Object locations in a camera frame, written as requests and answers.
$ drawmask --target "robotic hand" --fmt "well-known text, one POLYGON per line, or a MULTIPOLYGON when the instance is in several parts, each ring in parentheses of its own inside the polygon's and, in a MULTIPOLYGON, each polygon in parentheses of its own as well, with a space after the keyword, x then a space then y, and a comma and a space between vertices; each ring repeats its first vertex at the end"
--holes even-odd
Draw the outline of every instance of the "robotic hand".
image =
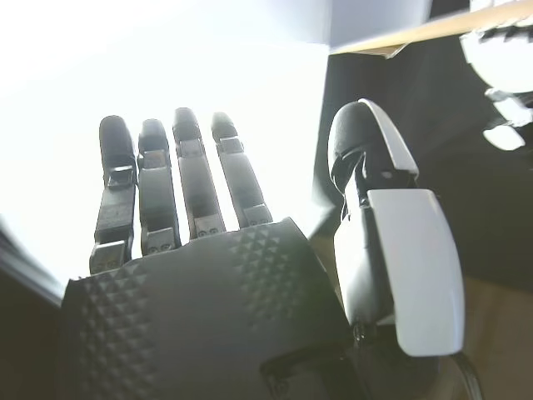
POLYGON ((136 162, 124 121, 102 120, 92 275, 63 300, 60 399, 366 398, 354 329, 395 323, 412 356, 461 348, 455 245, 378 106, 346 105, 331 130, 331 177, 346 198, 335 238, 344 309, 294 222, 272 222, 229 117, 216 114, 212 132, 240 230, 226 232, 197 120, 180 108, 182 246, 161 123, 144 122, 136 162), (144 257, 131 260, 137 186, 144 257))

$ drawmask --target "wooden board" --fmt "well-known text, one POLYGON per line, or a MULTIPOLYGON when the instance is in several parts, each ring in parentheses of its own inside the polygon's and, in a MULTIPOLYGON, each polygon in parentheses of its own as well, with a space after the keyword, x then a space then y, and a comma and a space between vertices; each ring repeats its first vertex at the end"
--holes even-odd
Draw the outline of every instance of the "wooden board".
POLYGON ((465 11, 440 17, 419 27, 336 47, 332 49, 331 53, 372 53, 390 56, 391 53, 387 49, 378 49, 389 48, 395 51, 398 46, 407 43, 466 33, 478 28, 494 27, 512 20, 528 18, 531 15, 533 15, 533 0, 511 2, 480 11, 465 11))

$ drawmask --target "metal finger segment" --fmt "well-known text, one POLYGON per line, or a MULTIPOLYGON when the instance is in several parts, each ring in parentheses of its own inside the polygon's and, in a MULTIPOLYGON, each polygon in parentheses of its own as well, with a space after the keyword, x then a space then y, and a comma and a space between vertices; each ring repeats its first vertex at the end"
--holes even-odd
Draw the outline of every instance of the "metal finger segment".
POLYGON ((148 119, 139 135, 139 214, 142 255, 179 248, 168 141, 162 123, 148 119))
POLYGON ((225 232, 200 128, 189 108, 178 108, 172 127, 190 239, 225 232))
POLYGON ((212 133, 239 226, 245 228, 271 223, 272 216, 265 204, 256 174, 244 153, 232 120, 225 113, 217 112, 213 115, 212 133))
POLYGON ((104 189, 89 259, 91 274, 119 268, 132 258, 137 166, 122 118, 109 116, 100 122, 100 152, 104 189))

